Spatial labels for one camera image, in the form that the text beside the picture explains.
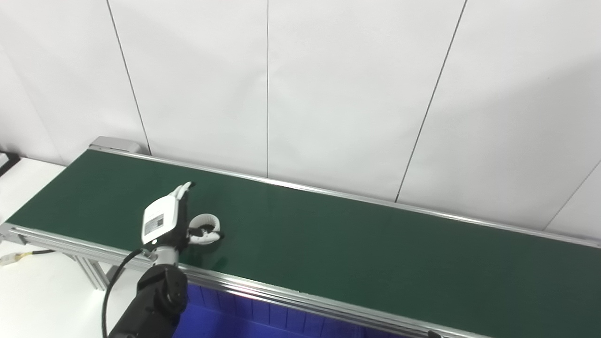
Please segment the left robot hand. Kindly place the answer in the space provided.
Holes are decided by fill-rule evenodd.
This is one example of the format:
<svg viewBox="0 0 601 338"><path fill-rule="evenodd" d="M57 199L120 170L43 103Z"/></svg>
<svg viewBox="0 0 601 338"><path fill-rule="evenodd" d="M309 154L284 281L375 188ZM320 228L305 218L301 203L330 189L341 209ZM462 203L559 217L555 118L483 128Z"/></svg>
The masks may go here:
<svg viewBox="0 0 601 338"><path fill-rule="evenodd" d="M200 214L189 220L189 192L194 186L191 181L181 184L144 210L142 246L154 263L175 265L189 245L207 246L224 238L217 216Z"/></svg>

